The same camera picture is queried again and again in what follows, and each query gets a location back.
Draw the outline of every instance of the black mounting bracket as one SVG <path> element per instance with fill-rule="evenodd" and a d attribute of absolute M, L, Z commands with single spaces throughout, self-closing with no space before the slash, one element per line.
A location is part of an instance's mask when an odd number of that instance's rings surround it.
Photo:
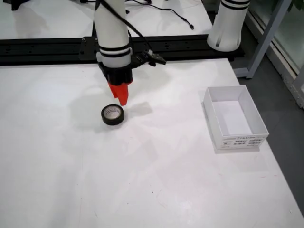
<path fill-rule="evenodd" d="M 219 52 L 207 44 L 207 35 L 146 37 L 155 54 L 166 61 L 243 57 L 241 48 Z M 148 47 L 142 38 L 132 38 L 133 52 Z M 94 37 L 63 39 L 0 40 L 0 66 L 97 63 L 98 40 Z"/>

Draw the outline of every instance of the gray floor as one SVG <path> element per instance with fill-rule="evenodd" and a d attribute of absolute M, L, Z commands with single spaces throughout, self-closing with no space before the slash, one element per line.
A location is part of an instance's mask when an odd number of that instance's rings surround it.
<path fill-rule="evenodd" d="M 250 56 L 257 41 L 247 27 L 242 36 L 242 43 L 246 44 L 242 48 Z M 241 78 L 239 82 L 248 87 L 262 115 L 270 133 L 269 145 L 304 215 L 304 111 L 267 57 L 253 79 Z"/>

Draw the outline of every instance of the open box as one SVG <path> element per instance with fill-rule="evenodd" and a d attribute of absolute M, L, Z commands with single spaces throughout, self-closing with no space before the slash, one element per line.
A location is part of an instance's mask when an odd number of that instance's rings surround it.
<path fill-rule="evenodd" d="M 203 103 L 218 150 L 259 147 L 269 135 L 244 85 L 207 88 Z"/>

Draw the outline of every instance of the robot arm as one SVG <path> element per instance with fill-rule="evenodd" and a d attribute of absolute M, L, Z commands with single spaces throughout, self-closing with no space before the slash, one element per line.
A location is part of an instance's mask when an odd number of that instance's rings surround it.
<path fill-rule="evenodd" d="M 119 17 L 126 17 L 124 0 L 100 0 L 94 14 L 101 54 L 98 64 L 114 97 L 124 106 L 128 101 L 128 85 L 133 81 L 132 69 L 146 62 L 156 66 L 156 63 L 166 64 L 166 61 L 151 50 L 133 56 L 127 25 Z"/>

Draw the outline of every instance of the table surface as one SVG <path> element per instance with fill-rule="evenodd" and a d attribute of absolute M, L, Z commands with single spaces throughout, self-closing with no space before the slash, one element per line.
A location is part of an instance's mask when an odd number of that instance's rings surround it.
<path fill-rule="evenodd" d="M 134 70 L 122 125 L 96 65 L 0 69 L 1 228 L 302 228 L 269 148 L 216 151 L 201 106 L 225 59 Z"/>
<path fill-rule="evenodd" d="M 11 11 L 0 2 L 0 39 L 82 38 L 92 35 L 95 3 L 72 0 L 31 0 Z M 153 0 L 153 5 L 174 9 L 195 29 L 170 11 L 127 3 L 131 22 L 144 36 L 208 34 L 212 24 L 200 0 Z"/>

